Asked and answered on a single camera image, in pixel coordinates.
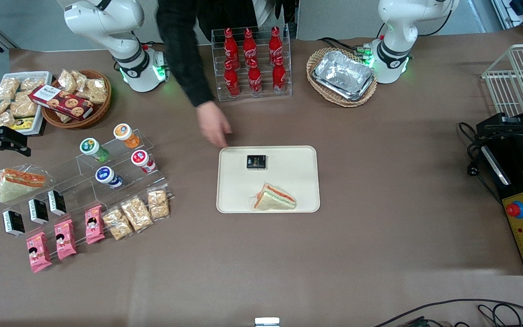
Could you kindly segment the person's bare hand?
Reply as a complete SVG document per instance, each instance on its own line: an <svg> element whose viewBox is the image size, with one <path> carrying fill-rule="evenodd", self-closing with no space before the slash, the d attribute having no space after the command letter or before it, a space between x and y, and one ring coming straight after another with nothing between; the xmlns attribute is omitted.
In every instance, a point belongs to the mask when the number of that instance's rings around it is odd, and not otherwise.
<svg viewBox="0 0 523 327"><path fill-rule="evenodd" d="M203 136L218 148L228 147L226 135L232 133L230 122L214 101L196 107L198 125Z"/></svg>

